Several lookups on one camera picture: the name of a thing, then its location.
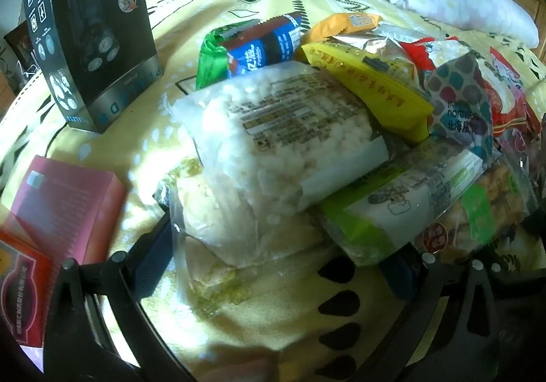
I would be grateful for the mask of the fried dough snack bag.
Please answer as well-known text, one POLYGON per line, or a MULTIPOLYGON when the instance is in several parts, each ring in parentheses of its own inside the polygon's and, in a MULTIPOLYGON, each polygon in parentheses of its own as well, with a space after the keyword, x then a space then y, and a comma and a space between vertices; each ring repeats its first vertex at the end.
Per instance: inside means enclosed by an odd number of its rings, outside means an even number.
POLYGON ((414 246, 453 263, 507 234, 535 207, 529 177, 502 157, 417 235, 414 246))

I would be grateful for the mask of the yellow snack packet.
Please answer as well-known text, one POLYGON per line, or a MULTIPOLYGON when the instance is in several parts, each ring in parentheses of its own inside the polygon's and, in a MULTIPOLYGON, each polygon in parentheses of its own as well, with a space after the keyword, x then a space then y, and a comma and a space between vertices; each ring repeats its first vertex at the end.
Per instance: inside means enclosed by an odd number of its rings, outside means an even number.
POLYGON ((389 73, 390 65, 379 57, 333 42, 303 44, 298 57, 326 70, 358 96, 384 129, 409 143, 429 137, 433 106, 412 82, 389 73))

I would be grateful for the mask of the clear puffed rice cracker pack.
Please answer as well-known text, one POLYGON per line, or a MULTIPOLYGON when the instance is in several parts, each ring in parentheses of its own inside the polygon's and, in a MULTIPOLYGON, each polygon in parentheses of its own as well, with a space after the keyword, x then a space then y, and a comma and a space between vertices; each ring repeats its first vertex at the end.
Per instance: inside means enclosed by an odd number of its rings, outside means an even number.
POLYGON ((296 61, 218 82, 169 110, 195 145, 226 229, 252 256, 294 215, 390 157, 364 102, 296 61))

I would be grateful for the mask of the red tea box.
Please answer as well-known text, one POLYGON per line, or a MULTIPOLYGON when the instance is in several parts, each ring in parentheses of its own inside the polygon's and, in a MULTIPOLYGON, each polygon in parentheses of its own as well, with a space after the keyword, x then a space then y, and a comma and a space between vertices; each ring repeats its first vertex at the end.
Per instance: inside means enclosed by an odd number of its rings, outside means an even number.
POLYGON ((16 342, 43 346, 44 310, 52 262, 18 220, 1 209, 1 318, 16 342))

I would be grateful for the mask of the pink flat box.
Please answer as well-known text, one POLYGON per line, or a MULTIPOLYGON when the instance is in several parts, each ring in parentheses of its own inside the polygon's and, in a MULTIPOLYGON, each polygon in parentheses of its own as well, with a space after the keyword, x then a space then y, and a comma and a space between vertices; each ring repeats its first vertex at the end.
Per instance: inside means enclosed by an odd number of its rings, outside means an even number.
POLYGON ((18 223, 54 263, 103 262, 127 190, 110 171, 35 156, 11 206, 18 223))

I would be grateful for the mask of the green white snack pack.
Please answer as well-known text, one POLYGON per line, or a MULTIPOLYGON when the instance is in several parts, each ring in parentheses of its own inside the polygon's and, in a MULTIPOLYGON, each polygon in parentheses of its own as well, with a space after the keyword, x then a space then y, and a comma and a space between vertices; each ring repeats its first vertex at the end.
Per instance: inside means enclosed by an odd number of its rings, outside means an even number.
POLYGON ((374 266, 449 209, 487 163, 454 141, 429 137, 313 207, 357 266, 374 266))

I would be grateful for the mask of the yellow patterned bed sheet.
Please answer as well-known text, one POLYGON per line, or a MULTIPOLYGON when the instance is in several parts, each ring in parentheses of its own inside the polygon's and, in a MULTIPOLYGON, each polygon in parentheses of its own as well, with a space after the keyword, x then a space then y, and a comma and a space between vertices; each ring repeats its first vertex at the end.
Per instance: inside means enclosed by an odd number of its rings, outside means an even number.
MULTIPOLYGON (((195 153, 165 108, 193 91, 197 47, 213 28, 251 17, 267 18, 295 6, 309 23, 333 12, 372 11, 405 31, 432 36, 455 28, 401 12, 385 0, 147 0, 165 76, 144 92, 102 135, 68 127, 42 75, 34 76, 1 122, 1 200, 12 206, 36 155, 108 169, 128 187, 113 233, 113 252, 128 251, 164 215, 154 195, 169 172, 195 173, 195 153)), ((494 270, 545 272, 536 239, 516 235, 516 253, 502 241, 489 254, 494 270)), ((166 345, 197 380, 356 381, 359 366, 385 338, 404 308, 374 268, 356 268, 336 253, 306 276, 275 265, 255 285, 231 292, 234 304, 208 318, 177 300, 168 265, 154 294, 142 301, 166 345)), ((43 348, 17 350, 1 341, 5 381, 49 381, 43 348)))

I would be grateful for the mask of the red white snack bag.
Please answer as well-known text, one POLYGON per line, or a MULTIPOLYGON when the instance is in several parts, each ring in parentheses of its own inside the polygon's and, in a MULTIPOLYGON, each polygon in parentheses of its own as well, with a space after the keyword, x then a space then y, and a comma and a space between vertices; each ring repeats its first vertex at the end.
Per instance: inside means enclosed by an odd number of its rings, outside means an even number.
POLYGON ((446 40, 425 37, 413 43, 399 44, 416 68, 424 73, 472 52, 490 96, 494 135, 500 137, 508 129, 528 130, 531 134, 540 130, 541 124, 528 103, 522 77, 497 49, 491 46, 483 57, 455 36, 446 40))

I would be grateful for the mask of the polka dot snack packet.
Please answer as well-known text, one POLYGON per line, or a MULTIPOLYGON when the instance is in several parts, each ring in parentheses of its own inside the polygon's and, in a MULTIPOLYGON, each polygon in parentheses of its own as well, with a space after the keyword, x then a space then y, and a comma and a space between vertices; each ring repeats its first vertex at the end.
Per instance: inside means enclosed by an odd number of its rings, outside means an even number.
POLYGON ((437 67, 425 89, 433 106, 429 132, 461 144, 490 165, 495 158, 492 111, 475 56, 466 53, 437 67))

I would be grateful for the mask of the orange snack packet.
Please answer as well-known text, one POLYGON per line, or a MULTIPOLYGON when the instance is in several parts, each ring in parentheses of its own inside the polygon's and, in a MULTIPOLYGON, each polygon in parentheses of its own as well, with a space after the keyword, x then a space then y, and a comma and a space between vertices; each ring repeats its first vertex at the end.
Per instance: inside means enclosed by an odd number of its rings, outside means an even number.
POLYGON ((381 20, 379 15, 364 12, 335 13, 317 22, 304 34, 301 43, 319 43, 337 35, 374 30, 381 20))

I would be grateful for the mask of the green blue snack packet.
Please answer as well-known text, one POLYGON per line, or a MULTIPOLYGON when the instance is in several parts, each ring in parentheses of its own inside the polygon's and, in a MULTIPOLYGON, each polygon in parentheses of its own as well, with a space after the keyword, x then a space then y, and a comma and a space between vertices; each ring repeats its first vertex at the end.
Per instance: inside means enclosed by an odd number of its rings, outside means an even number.
POLYGON ((195 88, 290 61, 300 45, 302 14, 291 12, 262 22, 245 20, 209 32, 198 57, 195 88))

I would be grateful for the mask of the black shaver product box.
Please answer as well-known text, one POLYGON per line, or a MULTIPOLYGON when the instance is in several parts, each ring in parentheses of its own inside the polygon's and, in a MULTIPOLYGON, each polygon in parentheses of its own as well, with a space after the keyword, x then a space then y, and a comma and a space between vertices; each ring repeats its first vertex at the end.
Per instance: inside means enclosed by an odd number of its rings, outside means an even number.
POLYGON ((30 41, 69 126, 104 132, 163 75, 145 0, 23 0, 30 41))

